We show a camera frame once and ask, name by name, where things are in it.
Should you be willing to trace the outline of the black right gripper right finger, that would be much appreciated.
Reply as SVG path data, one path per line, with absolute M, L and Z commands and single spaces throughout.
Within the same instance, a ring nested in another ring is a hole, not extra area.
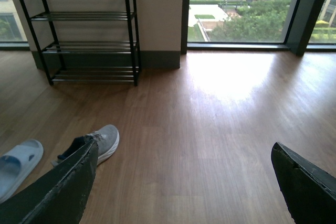
M 271 162 L 295 223 L 335 223 L 335 177 L 279 142 Z

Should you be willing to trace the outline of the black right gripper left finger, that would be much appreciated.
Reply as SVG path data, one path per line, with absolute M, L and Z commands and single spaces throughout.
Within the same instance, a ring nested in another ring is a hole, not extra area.
M 96 176 L 98 145 L 86 143 L 1 204 L 1 223 L 79 223 Z

